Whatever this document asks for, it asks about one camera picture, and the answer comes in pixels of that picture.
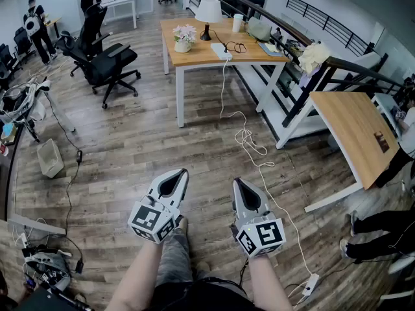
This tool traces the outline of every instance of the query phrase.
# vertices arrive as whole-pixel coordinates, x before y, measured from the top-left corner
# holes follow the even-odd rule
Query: white cloth
[[[399,145],[410,157],[415,157],[415,107],[408,110],[407,116],[403,120],[409,129],[402,134]]]
[[[298,60],[300,67],[307,73],[308,76],[330,56],[330,50],[323,43],[312,43],[307,46]]]

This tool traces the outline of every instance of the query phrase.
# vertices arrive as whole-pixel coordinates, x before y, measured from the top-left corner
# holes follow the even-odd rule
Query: wooden floor
[[[153,13],[140,16],[137,30],[133,30],[130,18],[102,28],[102,33],[114,32],[104,41],[106,45],[129,43],[138,53],[138,59],[129,66],[141,71],[141,80],[134,76],[129,79],[137,88],[138,97],[134,98],[130,91],[115,91],[108,99],[108,109],[103,110],[104,89],[94,95],[82,71],[76,71],[71,78],[71,59],[57,70],[67,60],[60,54],[48,72],[57,71],[51,77],[52,91],[76,126],[76,133],[69,137],[84,152],[78,177],[69,191],[73,210],[68,236],[82,248],[85,266],[82,275],[73,275],[71,289],[82,292],[96,310],[105,309],[140,249],[141,240],[129,232],[127,218],[133,203],[155,176],[174,168],[188,169],[190,181],[181,212],[189,219],[193,262],[204,260],[216,275],[234,281],[239,280],[245,256],[229,229],[235,219],[231,209],[232,181],[242,177],[263,188],[258,170],[233,138],[242,128],[243,119],[219,120],[221,68],[186,72],[186,124],[185,128],[177,127],[175,77],[174,73],[163,73],[159,20],[189,17],[191,13],[179,10],[176,4],[156,3],[154,7]],[[25,70],[19,72],[18,80],[27,78],[29,70],[33,74],[41,67],[38,56],[31,58]],[[357,209],[361,216],[367,216],[385,209],[408,208],[409,200],[398,183],[381,190],[357,192],[334,206],[306,214],[306,205],[353,183],[341,152],[330,150],[326,133],[290,141],[284,149],[277,150],[276,140],[231,68],[227,70],[225,88],[225,112],[243,111],[255,142],[268,149],[266,158],[253,154],[254,159],[259,163],[275,162],[275,167],[263,169],[266,183],[279,205],[290,212],[300,230],[307,264],[320,277],[350,263],[342,260],[338,251],[339,240],[349,236],[346,213]],[[53,138],[57,142],[65,168],[54,179],[42,176],[36,144],[25,135],[18,161],[16,212],[64,227],[69,209],[65,188],[76,171],[77,151],[67,142],[49,104],[45,105],[47,118],[36,129],[42,141]],[[272,263],[284,286],[300,284],[309,274],[303,265],[296,232],[286,214],[273,203],[271,206],[276,216],[283,219],[287,236],[287,243],[272,255]],[[11,232],[12,227],[0,224],[0,259],[10,295],[15,297],[23,281],[23,255],[21,244],[14,245]],[[374,236],[357,236],[353,241],[362,242]],[[78,253],[71,244],[51,239],[49,245],[72,252],[74,258],[69,264],[75,267]],[[393,282],[386,273],[388,265],[351,265],[330,275],[297,310],[374,310],[379,296]],[[244,276],[244,288],[251,297],[249,271]],[[290,299],[296,304],[300,297],[302,294],[294,294]]]

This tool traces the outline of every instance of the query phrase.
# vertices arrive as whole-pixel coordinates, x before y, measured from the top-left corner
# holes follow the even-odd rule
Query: black metal railing
[[[362,38],[320,9],[302,0],[288,0],[287,8],[301,14],[330,33],[356,56],[362,56],[366,52],[368,44]]]
[[[190,0],[190,2],[195,6],[199,6],[200,1],[201,0]],[[297,46],[298,48],[304,48],[312,44],[312,41],[304,36],[301,32],[296,30],[294,27],[289,25],[287,22],[273,16],[265,9],[255,5],[249,0],[219,1],[221,3],[223,14],[227,15],[228,17],[233,17],[234,14],[238,13],[244,16],[245,21],[248,21],[251,17],[266,19],[268,23],[274,24],[275,27],[280,27],[284,31],[288,32],[293,38],[295,38],[295,42],[291,44],[284,44],[278,38],[272,36],[275,42],[281,47],[281,50],[285,56],[291,60],[290,63],[285,64],[283,71],[275,84],[275,88],[272,91],[272,95],[274,96],[276,102],[286,114],[286,117],[282,122],[284,128],[287,127],[290,124],[291,120],[301,111],[303,105],[309,97],[309,93],[311,91],[327,91],[328,84],[334,84],[328,91],[360,91],[366,92],[368,94],[380,92],[390,93],[394,95],[395,98],[400,98],[402,96],[403,90],[405,89],[402,84],[399,84],[378,73],[388,58],[386,54],[380,59],[379,63],[377,63],[371,69],[367,69],[349,61],[329,57],[321,65],[320,70],[314,74],[314,76],[310,79],[309,83],[305,87],[297,87],[297,89],[300,89],[301,94],[298,96],[298,98],[296,98],[291,93],[291,89],[295,87],[295,85],[294,87],[292,86],[292,82],[294,82],[297,86],[299,85],[300,78],[302,77],[302,71],[298,67],[298,55],[301,54],[301,49],[295,50],[294,46]],[[268,84],[268,80],[271,78],[274,66],[257,65],[252,66],[252,68],[262,79],[262,81],[265,84]],[[335,72],[338,70],[348,72],[344,79],[332,79],[332,77],[335,76]],[[238,72],[238,74],[242,78],[243,82],[247,85],[243,79],[243,75],[240,72]],[[278,97],[276,91],[280,91],[281,94],[287,98],[287,102],[291,103],[291,105],[284,105],[284,103],[282,103],[281,99]]]

